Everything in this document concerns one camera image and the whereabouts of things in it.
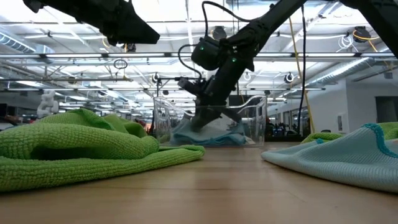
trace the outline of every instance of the table surface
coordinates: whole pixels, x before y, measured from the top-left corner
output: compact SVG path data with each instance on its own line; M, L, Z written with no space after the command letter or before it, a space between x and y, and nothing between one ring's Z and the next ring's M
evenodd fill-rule
M310 177L261 160L291 146L210 148L200 161L0 195L0 223L398 223L398 195Z

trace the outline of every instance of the green microfiber cloth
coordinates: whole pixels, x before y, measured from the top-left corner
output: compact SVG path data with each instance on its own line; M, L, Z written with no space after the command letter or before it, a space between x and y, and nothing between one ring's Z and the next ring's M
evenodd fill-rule
M314 133L314 134L310 134L309 136L307 136L301 142L301 144L312 142L317 139L322 139L324 142L327 142L327 141L338 139L342 136L343 136L342 134L338 134L338 133Z
M379 123L380 127L384 132L384 140L391 140L398 138L398 122ZM342 137L342 134L338 133L314 133L306 137L301 144L322 139L324 142L332 141Z
M204 153L201 146L159 147L138 123L79 109L0 132L0 192L144 172Z

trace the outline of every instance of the white plush toy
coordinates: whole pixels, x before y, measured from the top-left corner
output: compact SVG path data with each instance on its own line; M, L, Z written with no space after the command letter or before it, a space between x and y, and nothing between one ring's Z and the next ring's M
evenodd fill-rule
M43 118L53 113L58 112L58 102L54 100L55 91L45 90L42 95L42 102L37 108L37 117Z

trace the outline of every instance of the cloth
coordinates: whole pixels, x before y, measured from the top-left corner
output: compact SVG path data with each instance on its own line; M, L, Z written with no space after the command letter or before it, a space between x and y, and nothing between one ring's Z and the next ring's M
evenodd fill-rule
M182 119L180 124L173 129L170 138L171 145L243 146L245 143L246 137L242 124L238 124L229 131L206 125L199 132L194 132L191 130L189 119Z
M0 192L54 187L182 164L201 146L159 147L144 128L85 109L0 132Z
M384 132L384 139L390 140L394 138L398 138L398 123L397 122L388 122L388 123L379 123L379 126L382 128ZM302 142L308 143L315 141L317 139L322 139L324 142L328 142L331 140L338 139L342 137L342 134L338 133L314 133L307 136Z
M319 139L279 151L263 152L261 157L315 177L398 193L398 139L386 141L378 124L365 124L329 142Z
M314 133L314 134L308 135L301 142L301 144L312 142L312 141L315 141L317 139L322 139L324 142L328 142L328 141L331 141L331 140L338 139L338 138L340 138L342 136L343 136L342 134L338 134L338 133Z

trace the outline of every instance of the blue cloth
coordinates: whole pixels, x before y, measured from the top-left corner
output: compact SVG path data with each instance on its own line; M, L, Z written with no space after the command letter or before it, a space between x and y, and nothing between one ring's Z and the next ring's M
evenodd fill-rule
M398 139L384 140L378 124L333 141L263 152L273 164L315 177L374 190L398 193Z
M170 138L171 145L242 146L245 143L242 124L228 131L206 125L199 132L194 132L191 130L189 119L182 119L180 124L173 129Z

